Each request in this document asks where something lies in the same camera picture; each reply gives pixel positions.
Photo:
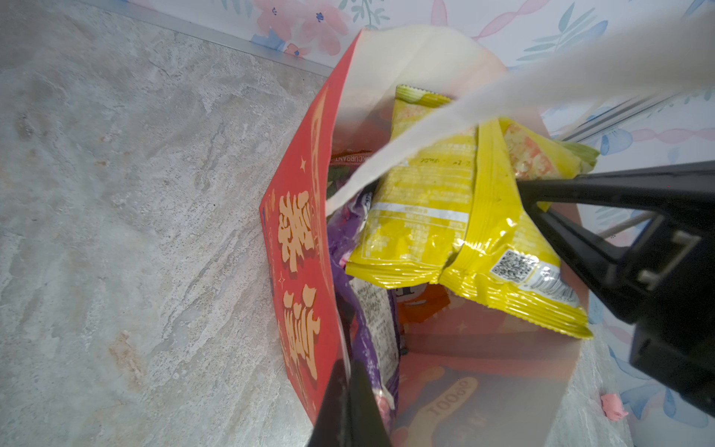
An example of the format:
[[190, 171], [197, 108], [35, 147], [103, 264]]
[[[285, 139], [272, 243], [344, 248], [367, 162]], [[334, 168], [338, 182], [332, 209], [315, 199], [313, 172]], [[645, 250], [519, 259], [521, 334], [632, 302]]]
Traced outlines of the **yellow snack packet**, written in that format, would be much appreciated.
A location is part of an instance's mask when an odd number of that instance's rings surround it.
[[588, 315], [525, 212], [518, 183], [571, 180], [598, 152], [502, 117], [440, 140], [379, 181], [346, 272], [385, 289], [421, 284], [576, 339]]

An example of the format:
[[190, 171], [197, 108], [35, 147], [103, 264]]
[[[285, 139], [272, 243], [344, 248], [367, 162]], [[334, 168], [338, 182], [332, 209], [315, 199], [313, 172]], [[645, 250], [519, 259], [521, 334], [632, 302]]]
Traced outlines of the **red paper gift bag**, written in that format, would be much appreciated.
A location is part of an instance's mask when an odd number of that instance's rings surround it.
[[711, 446], [714, 11], [344, 48], [260, 206], [314, 446]]

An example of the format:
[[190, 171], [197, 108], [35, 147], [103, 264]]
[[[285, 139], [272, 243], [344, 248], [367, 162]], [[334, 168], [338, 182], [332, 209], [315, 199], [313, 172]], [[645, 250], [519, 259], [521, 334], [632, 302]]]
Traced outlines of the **pink Fox's candy packet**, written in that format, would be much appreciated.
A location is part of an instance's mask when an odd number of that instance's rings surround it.
[[395, 303], [388, 290], [346, 272], [348, 258], [366, 227], [376, 188], [376, 183], [370, 184], [335, 212], [328, 219], [327, 235], [333, 284], [347, 324], [350, 354], [364, 365], [372, 402], [390, 431], [397, 413], [400, 378]]

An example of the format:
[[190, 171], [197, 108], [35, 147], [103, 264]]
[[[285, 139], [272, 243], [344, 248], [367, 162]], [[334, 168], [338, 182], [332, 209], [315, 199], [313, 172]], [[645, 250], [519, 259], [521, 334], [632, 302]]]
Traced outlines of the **orange Fox's candy packet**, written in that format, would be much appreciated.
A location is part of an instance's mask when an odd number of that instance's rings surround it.
[[398, 321], [402, 325], [422, 323], [451, 303], [445, 288], [436, 284], [399, 288], [391, 294], [396, 302]]

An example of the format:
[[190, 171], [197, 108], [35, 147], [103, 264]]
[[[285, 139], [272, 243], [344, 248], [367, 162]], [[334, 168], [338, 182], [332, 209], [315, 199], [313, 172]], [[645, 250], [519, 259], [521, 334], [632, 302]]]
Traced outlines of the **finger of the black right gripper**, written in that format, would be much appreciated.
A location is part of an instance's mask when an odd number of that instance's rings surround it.
[[647, 297], [636, 239], [658, 216], [714, 238], [714, 164], [696, 162], [520, 181], [523, 208], [562, 261], [620, 320], [635, 323]]

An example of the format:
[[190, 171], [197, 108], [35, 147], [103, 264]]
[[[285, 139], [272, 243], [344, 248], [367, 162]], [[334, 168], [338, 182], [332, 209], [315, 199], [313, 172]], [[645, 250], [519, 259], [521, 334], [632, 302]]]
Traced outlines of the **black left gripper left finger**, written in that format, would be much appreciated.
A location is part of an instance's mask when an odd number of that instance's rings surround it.
[[323, 402], [306, 447], [351, 445], [349, 380], [343, 359], [335, 361]]

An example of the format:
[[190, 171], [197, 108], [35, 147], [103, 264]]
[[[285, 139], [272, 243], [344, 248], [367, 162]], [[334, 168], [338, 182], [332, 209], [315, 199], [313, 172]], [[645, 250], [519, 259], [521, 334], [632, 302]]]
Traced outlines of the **pink small object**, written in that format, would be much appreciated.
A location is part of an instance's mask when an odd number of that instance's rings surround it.
[[621, 421], [629, 415], [620, 396], [616, 393], [601, 395], [601, 409], [603, 409], [605, 417], [613, 422]]

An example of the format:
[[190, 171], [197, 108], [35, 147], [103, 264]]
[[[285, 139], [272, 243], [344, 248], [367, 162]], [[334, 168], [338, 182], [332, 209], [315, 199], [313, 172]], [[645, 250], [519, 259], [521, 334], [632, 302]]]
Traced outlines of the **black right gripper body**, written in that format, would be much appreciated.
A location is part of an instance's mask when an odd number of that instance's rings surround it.
[[630, 365], [714, 415], [714, 238], [658, 216], [632, 247], [647, 297]]

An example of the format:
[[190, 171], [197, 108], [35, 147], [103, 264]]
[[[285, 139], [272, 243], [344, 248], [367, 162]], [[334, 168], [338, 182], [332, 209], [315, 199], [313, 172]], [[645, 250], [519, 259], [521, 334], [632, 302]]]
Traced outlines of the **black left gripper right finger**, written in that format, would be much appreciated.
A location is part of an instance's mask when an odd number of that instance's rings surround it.
[[379, 412], [367, 370], [360, 361], [351, 361], [348, 388], [350, 443], [357, 447], [390, 447], [389, 435]]

